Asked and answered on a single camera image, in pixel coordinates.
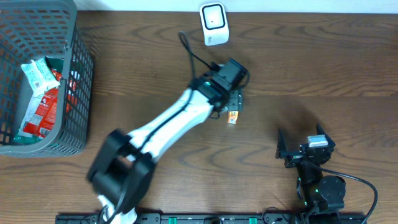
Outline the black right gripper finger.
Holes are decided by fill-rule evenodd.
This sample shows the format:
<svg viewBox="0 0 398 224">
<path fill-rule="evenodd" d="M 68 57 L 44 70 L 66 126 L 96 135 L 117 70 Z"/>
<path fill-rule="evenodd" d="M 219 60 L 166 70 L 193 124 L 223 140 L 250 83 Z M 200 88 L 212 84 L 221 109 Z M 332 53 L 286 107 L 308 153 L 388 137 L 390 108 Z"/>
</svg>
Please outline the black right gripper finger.
<svg viewBox="0 0 398 224">
<path fill-rule="evenodd" d="M 277 141 L 277 149 L 275 153 L 276 159 L 285 159 L 287 155 L 287 146 L 285 144 L 284 136 L 282 130 L 278 130 L 278 141 Z"/>
<path fill-rule="evenodd" d="M 327 133 L 323 130 L 323 128 L 321 127 L 320 124 L 316 125 L 316 129 L 317 129 L 317 134 L 318 135 L 324 135 L 325 136 L 329 147 L 335 147 L 335 142 L 329 137 L 329 135 L 327 135 Z"/>
</svg>

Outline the red snack bag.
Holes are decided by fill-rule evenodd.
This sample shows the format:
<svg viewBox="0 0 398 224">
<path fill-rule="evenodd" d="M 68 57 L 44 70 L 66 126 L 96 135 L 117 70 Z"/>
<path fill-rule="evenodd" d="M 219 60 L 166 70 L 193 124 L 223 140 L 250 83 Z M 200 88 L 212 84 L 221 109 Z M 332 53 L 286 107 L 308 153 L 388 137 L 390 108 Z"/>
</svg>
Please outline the red snack bag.
<svg viewBox="0 0 398 224">
<path fill-rule="evenodd" d="M 32 96 L 13 139 L 17 144 L 39 142 L 51 132 L 56 120 L 58 89 L 53 88 L 38 97 Z"/>
</svg>

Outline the green gloves package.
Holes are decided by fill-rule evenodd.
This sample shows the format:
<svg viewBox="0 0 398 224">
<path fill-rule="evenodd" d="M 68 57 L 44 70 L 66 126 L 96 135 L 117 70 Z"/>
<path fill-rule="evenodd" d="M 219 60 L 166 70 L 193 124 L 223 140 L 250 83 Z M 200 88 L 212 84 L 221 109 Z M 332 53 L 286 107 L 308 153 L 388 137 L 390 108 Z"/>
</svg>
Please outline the green gloves package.
<svg viewBox="0 0 398 224">
<path fill-rule="evenodd" d="M 47 137 L 56 120 L 58 89 L 62 74 L 48 57 L 21 65 L 32 96 L 13 141 L 18 145 L 34 144 Z"/>
</svg>

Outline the small orange carton box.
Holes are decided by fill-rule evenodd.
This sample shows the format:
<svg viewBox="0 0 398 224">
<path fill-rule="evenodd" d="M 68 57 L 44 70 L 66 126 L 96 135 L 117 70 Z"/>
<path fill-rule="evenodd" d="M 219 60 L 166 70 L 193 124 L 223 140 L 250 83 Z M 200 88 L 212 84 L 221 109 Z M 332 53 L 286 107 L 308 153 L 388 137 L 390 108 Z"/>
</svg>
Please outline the small orange carton box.
<svg viewBox="0 0 398 224">
<path fill-rule="evenodd" d="M 229 111 L 228 112 L 228 123 L 236 124 L 239 116 L 239 111 Z"/>
</svg>

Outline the white green wipes pack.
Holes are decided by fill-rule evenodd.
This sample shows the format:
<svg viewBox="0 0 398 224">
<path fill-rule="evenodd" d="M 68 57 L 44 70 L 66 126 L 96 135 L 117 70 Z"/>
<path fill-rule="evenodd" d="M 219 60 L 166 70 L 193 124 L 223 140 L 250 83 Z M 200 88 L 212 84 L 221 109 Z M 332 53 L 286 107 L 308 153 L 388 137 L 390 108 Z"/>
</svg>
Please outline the white green wipes pack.
<svg viewBox="0 0 398 224">
<path fill-rule="evenodd" d="M 46 59 L 46 57 L 42 57 L 38 60 L 32 60 L 31 63 L 21 65 L 21 69 L 33 91 L 33 97 L 43 95 L 46 91 L 60 85 L 60 82 L 47 65 Z"/>
</svg>

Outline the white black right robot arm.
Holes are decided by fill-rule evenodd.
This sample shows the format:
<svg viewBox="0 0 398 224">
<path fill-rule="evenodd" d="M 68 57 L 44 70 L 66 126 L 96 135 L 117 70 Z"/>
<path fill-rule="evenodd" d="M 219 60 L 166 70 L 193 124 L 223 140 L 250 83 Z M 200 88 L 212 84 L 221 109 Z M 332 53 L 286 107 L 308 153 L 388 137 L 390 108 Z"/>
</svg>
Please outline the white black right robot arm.
<svg viewBox="0 0 398 224">
<path fill-rule="evenodd" d="M 345 206 L 346 182 L 335 175 L 324 176 L 321 165 L 329 161 L 335 142 L 317 125 L 317 134 L 296 151 L 287 148 L 282 131 L 278 132 L 275 157 L 284 160 L 285 168 L 298 172 L 297 194 L 305 202 L 306 210 L 297 215 L 301 223 L 309 223 L 315 215 L 335 213 Z"/>
</svg>

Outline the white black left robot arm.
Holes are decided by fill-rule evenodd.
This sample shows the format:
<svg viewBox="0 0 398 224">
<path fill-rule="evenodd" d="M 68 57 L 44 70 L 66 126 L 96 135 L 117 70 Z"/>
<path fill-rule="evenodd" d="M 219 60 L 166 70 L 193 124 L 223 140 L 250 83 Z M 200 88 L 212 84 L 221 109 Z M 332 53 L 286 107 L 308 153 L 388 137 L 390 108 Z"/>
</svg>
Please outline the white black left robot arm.
<svg viewBox="0 0 398 224">
<path fill-rule="evenodd" d="M 118 129 L 109 133 L 86 176 L 103 206 L 100 223 L 134 223 L 135 207 L 147 193 L 163 154 L 213 112 L 238 105 L 242 89 L 224 78 L 196 78 L 150 123 L 127 134 Z"/>
</svg>

